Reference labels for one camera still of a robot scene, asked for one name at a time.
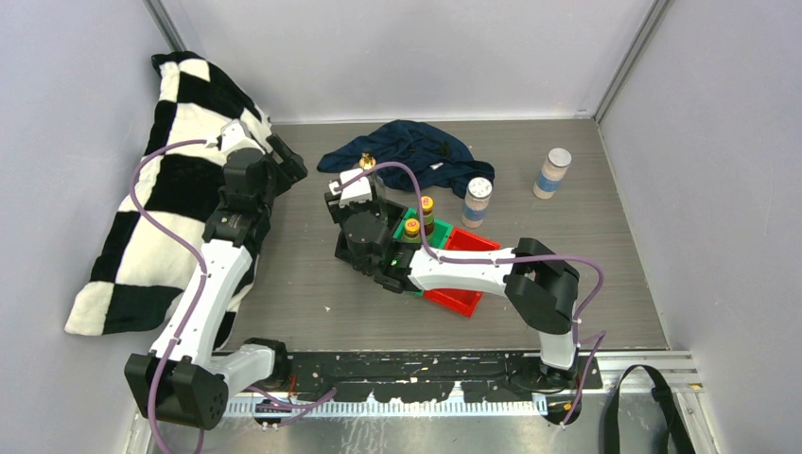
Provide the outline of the clear glass cruet gold spout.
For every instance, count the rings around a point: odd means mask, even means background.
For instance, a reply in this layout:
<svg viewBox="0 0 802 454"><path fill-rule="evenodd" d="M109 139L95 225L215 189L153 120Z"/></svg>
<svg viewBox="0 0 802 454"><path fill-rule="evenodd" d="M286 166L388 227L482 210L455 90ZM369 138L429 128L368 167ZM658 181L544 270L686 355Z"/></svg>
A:
<svg viewBox="0 0 802 454"><path fill-rule="evenodd" d="M363 152L361 157L358 161L358 166L360 169L367 171L371 170L376 166L376 159L373 157L369 152ZM373 200L377 205L378 214L383 218L386 219L388 216L388 207L387 207L387 200L386 200L386 187L381 179L381 177L377 174L376 171L370 173L367 176L367 179L371 185L372 191L374 193Z"/></svg>

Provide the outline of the sauce bottle yellow cap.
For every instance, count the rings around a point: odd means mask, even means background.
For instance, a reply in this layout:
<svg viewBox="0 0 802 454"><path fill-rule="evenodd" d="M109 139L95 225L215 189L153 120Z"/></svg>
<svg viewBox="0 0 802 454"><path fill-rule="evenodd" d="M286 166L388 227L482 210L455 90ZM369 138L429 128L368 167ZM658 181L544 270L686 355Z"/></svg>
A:
<svg viewBox="0 0 802 454"><path fill-rule="evenodd" d="M420 243L421 223L416 218L407 218L403 226L403 241L406 243Z"/></svg>
<svg viewBox="0 0 802 454"><path fill-rule="evenodd" d="M426 236L431 236L435 229L435 217L433 216L434 199L431 196L423 196L420 202L424 216L424 231Z"/></svg>

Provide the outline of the spice jar perforated lid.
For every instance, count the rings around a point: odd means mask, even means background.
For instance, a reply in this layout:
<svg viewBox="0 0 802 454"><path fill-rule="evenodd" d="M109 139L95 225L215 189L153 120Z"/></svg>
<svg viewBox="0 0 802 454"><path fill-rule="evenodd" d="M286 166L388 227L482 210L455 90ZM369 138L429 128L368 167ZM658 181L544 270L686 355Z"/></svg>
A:
<svg viewBox="0 0 802 454"><path fill-rule="evenodd" d="M476 177L469 181L463 199L462 224L468 228L478 228L483 223L493 185L484 177Z"/></svg>

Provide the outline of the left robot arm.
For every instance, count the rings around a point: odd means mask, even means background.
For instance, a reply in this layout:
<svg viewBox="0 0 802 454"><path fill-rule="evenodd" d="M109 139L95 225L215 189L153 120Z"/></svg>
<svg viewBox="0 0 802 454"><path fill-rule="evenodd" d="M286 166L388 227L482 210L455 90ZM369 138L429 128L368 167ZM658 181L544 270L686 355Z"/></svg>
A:
<svg viewBox="0 0 802 454"><path fill-rule="evenodd" d="M124 368L134 400L152 428L167 422L210 430L231 396L256 383L277 392L290 377L281 341L251 339L220 358L214 358L213 350L235 288L270 230L274 200L307 176L304 160L276 134L265 145L230 133L203 145L220 151L226 162L219 204L206 221L200 247L159 223L135 190L129 190L140 215L198 262L167 328L148 354L131 355Z"/></svg>

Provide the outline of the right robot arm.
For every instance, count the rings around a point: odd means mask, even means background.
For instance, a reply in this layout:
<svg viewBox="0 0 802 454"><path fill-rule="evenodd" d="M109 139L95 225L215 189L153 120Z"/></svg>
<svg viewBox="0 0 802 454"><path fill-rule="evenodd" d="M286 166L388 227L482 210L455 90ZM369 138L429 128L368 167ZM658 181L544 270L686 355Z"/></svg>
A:
<svg viewBox="0 0 802 454"><path fill-rule="evenodd" d="M564 259L536 260L548 251L540 241L524 237L514 248L493 251L428 251L394 235L410 217L406 206L375 196L343 201L331 192L324 200L340 227L338 259L394 293L457 289L505 298L538 334L536 379L559 389L576 378L572 315L579 273Z"/></svg>

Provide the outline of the spice jar plain lid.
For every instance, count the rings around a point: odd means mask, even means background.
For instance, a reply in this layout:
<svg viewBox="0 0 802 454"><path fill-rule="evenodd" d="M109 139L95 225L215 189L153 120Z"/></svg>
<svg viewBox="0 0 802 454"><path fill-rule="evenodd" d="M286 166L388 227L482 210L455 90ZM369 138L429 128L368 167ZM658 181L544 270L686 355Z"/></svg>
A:
<svg viewBox="0 0 802 454"><path fill-rule="evenodd" d="M535 179L532 187L533 195L541 200L550 199L560 187L571 160L572 156L567 149L551 149Z"/></svg>

